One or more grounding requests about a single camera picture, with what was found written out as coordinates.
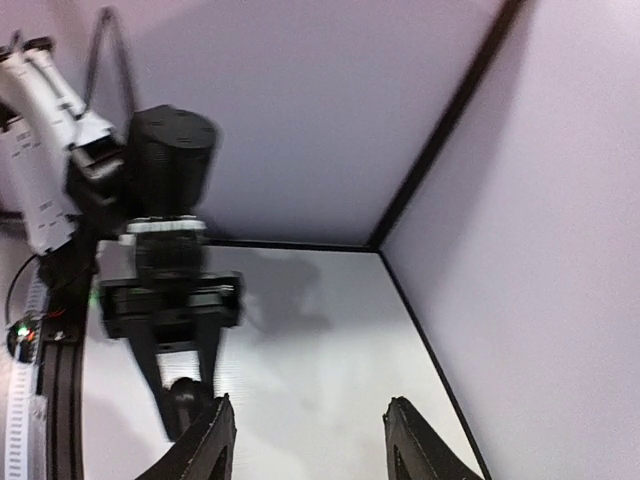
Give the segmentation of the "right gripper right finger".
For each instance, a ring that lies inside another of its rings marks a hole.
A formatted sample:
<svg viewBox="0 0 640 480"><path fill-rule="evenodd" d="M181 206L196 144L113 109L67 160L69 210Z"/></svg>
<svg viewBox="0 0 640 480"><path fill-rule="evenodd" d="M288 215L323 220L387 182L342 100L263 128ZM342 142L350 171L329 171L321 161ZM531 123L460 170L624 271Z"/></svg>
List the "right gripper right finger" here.
<svg viewBox="0 0 640 480"><path fill-rule="evenodd" d="M414 405L393 397L383 415L390 480L480 480Z"/></svg>

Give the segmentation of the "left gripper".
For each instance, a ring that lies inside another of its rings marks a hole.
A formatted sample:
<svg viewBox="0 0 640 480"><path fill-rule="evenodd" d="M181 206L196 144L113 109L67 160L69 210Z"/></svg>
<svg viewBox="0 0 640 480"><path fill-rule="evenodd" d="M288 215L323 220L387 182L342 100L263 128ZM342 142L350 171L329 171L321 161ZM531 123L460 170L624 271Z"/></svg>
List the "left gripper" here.
<svg viewBox="0 0 640 480"><path fill-rule="evenodd" d="M143 325L158 341L193 341L199 361L201 383L215 394L214 375L221 328L239 323L244 294L243 276L235 271L210 273L194 281L178 281L144 288L137 279L102 280L99 301L102 322L112 339L126 338ZM196 324L204 321L209 324ZM129 344L151 391L170 441L180 436L176 411L162 383L153 338L132 334Z"/></svg>

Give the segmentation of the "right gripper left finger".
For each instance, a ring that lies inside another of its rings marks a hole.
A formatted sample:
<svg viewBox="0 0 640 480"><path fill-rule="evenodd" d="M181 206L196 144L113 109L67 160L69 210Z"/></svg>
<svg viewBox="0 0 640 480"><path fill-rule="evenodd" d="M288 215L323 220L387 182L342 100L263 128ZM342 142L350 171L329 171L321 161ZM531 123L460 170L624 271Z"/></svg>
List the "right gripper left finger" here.
<svg viewBox="0 0 640 480"><path fill-rule="evenodd" d="M228 394L214 399L169 450L138 480L230 480L236 440Z"/></svg>

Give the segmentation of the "black earbud charging case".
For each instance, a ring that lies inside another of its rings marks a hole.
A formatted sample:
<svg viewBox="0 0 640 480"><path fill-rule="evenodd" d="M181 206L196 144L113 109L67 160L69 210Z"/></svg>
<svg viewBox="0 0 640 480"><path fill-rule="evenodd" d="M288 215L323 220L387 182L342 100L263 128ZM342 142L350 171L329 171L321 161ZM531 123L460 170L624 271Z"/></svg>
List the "black earbud charging case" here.
<svg viewBox="0 0 640 480"><path fill-rule="evenodd" d="M176 441L214 399L213 387L188 377L178 378L168 391L172 408L169 438Z"/></svg>

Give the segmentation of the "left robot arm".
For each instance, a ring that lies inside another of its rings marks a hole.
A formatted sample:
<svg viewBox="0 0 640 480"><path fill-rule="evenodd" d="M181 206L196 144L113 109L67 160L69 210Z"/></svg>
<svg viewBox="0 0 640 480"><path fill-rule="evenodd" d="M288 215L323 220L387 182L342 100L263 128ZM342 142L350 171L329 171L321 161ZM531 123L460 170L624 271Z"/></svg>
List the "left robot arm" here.
<svg viewBox="0 0 640 480"><path fill-rule="evenodd" d="M1 138L45 284L101 275L108 337L128 342L166 434L213 401L221 332L242 309L239 272L208 269L193 213L219 143L204 116L133 109L125 139L54 64L48 37L1 50Z"/></svg>

